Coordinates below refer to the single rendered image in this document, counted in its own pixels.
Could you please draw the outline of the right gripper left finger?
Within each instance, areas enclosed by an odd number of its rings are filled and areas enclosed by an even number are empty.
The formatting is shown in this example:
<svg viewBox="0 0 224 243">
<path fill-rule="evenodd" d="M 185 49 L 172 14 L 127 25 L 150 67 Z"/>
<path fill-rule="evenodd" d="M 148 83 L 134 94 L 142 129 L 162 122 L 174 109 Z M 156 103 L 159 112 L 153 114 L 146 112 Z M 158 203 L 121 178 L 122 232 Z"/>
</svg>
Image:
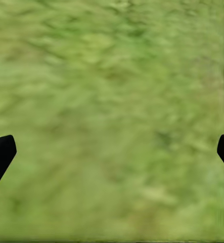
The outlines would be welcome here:
<svg viewBox="0 0 224 243">
<path fill-rule="evenodd" d="M 16 143 L 12 135 L 0 137 L 0 180 L 17 154 Z"/>
</svg>

